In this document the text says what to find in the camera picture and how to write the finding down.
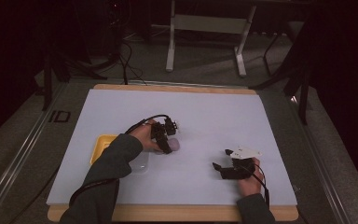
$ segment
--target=table leg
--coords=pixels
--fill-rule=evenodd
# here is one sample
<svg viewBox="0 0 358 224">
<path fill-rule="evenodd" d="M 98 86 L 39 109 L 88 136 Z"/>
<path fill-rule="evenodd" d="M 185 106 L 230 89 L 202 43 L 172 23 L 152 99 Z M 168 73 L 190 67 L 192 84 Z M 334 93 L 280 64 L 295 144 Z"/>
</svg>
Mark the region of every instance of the table leg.
<svg viewBox="0 0 358 224">
<path fill-rule="evenodd" d="M 238 72 L 241 77 L 246 76 L 246 70 L 245 70 L 245 64 L 243 62 L 242 51 L 243 51 L 243 46 L 245 45 L 245 42 L 246 42 L 246 38 L 248 37 L 248 34 L 249 34 L 249 30 L 251 28 L 253 16 L 255 14 L 255 9 L 256 9 L 256 6 L 251 7 L 248 18 L 247 18 L 246 23 L 243 27 L 243 32 L 241 34 L 241 42 L 237 47 L 234 48 L 235 56 L 236 56 L 236 60 L 237 60 Z"/>
<path fill-rule="evenodd" d="M 167 65 L 165 70 L 167 72 L 173 71 L 173 60 L 175 57 L 175 1 L 171 1 L 171 25 L 170 25 L 170 45 L 168 47 Z"/>
</svg>

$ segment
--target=black cable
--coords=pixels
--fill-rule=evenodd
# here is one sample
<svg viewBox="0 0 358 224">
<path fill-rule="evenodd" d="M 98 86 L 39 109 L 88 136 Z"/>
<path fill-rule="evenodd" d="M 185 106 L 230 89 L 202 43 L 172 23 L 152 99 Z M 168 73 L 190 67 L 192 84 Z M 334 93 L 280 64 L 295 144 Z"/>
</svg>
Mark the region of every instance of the black cable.
<svg viewBox="0 0 358 224">
<path fill-rule="evenodd" d="M 72 204 L 74 204 L 76 198 L 84 191 L 86 191 L 88 189 L 93 189 L 93 188 L 99 187 L 101 185 L 107 185 L 107 184 L 113 183 L 115 181 L 118 181 L 118 179 L 112 178 L 112 179 L 99 180 L 99 181 L 89 183 L 88 185 L 82 186 L 80 189 L 77 189 L 74 194 L 72 194 L 71 199 L 69 200 L 69 206 L 72 206 Z"/>
<path fill-rule="evenodd" d="M 124 56 L 122 56 L 121 54 L 120 54 L 120 57 L 119 57 L 119 59 L 120 59 L 120 61 L 121 61 L 121 65 L 122 65 L 122 67 L 123 67 L 123 79 L 124 79 L 124 84 L 125 85 L 128 85 L 129 84 L 129 81 L 128 81 L 128 78 L 127 78 L 127 66 L 128 66 L 128 64 L 129 64 L 129 61 L 130 61 L 130 58 L 131 58 L 131 55 L 132 55 L 132 48 L 131 48 L 131 46 L 129 45 L 129 44 L 127 44 L 126 42 L 122 42 L 122 44 L 123 45 L 125 45 L 125 46 L 127 46 L 128 48 L 129 48 L 129 50 L 130 50 L 130 55 L 128 56 L 128 59 L 126 60 L 125 58 L 124 58 Z"/>
<path fill-rule="evenodd" d="M 54 173 L 50 176 L 50 178 L 48 179 L 48 181 L 46 182 L 46 184 L 43 186 L 43 188 L 41 190 L 39 190 L 39 192 L 33 197 L 33 199 L 31 201 L 29 201 L 27 203 L 27 205 L 13 218 L 11 219 L 11 221 L 9 222 L 9 224 L 13 224 L 17 221 L 17 219 L 19 217 L 22 216 L 22 214 L 24 214 L 24 212 L 36 201 L 36 199 L 42 194 L 42 192 L 48 187 L 48 184 L 51 182 L 51 180 L 54 178 L 54 176 L 57 174 L 57 172 L 59 171 L 60 166 L 57 167 L 57 169 L 54 171 Z"/>
<path fill-rule="evenodd" d="M 167 115 L 160 114 L 160 115 L 152 116 L 152 117 L 147 118 L 147 119 L 143 119 L 143 120 L 139 121 L 138 123 L 132 125 L 125 133 L 131 133 L 133 130 L 135 130 L 136 128 L 140 127 L 141 125 L 143 125 L 148 120 L 155 119 L 155 118 L 160 118 L 160 117 L 164 117 L 164 118 L 167 118 L 167 119 L 169 118 Z"/>
<path fill-rule="evenodd" d="M 257 166 L 260 169 L 261 174 L 263 175 L 264 180 L 266 181 L 266 176 L 264 175 L 263 170 L 260 168 L 260 166 L 256 165 L 255 163 L 254 163 L 254 165 Z M 267 189 L 267 185 L 260 178 L 258 178 L 257 175 L 255 175 L 254 173 L 249 171 L 246 167 L 240 166 L 240 168 L 243 168 L 248 173 L 250 173 L 258 182 L 260 182 L 261 186 L 263 186 L 263 188 L 264 188 L 264 197 L 265 197 L 265 200 L 266 200 L 266 204 L 269 207 L 269 189 Z"/>
</svg>

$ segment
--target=yellow tray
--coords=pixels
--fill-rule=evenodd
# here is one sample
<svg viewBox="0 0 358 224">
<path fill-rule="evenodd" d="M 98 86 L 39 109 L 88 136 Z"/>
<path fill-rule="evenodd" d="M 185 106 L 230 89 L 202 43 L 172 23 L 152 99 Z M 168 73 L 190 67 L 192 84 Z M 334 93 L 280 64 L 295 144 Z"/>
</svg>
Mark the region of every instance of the yellow tray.
<svg viewBox="0 0 358 224">
<path fill-rule="evenodd" d="M 102 134 L 98 137 L 92 152 L 91 160 L 89 161 L 91 165 L 101 156 L 103 151 L 109 147 L 110 143 L 115 140 L 116 137 L 117 135 L 115 134 Z"/>
</svg>

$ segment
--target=person's right hand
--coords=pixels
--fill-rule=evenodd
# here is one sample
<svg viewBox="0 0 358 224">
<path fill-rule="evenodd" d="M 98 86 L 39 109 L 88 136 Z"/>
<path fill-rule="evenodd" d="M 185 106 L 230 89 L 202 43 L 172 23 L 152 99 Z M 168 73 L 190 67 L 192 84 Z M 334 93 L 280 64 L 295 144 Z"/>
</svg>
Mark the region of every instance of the person's right hand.
<svg viewBox="0 0 358 224">
<path fill-rule="evenodd" d="M 252 160 L 255 162 L 255 175 L 260 180 L 263 180 L 263 175 L 260 173 L 260 169 L 258 168 L 260 160 L 256 158 L 252 158 Z M 257 194 L 261 191 L 261 183 L 254 176 L 239 180 L 238 185 L 240 187 L 240 194 L 242 197 Z"/>
<path fill-rule="evenodd" d="M 155 149 L 157 151 L 162 151 L 158 144 L 154 141 L 152 141 L 151 137 L 151 130 L 152 130 L 152 124 L 156 123 L 155 120 L 151 119 L 144 125 L 139 126 L 132 132 L 130 132 L 130 135 L 136 137 L 141 143 L 142 147 L 145 149 Z"/>
</svg>

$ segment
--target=person's left hand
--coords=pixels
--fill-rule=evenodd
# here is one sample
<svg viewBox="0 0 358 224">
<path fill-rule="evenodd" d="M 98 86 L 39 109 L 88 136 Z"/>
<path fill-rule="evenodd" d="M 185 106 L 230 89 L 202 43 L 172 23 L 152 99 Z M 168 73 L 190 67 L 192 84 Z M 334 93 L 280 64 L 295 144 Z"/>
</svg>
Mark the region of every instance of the person's left hand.
<svg viewBox="0 0 358 224">
<path fill-rule="evenodd" d="M 144 125 L 139 126 L 132 132 L 130 132 L 130 135 L 136 137 L 141 143 L 142 146 L 145 149 L 155 149 L 158 151 L 161 151 L 161 149 L 158 147 L 157 143 L 152 141 L 151 137 L 151 131 L 152 126 L 151 124 L 156 123 L 155 120 L 150 119 L 147 123 Z"/>
</svg>

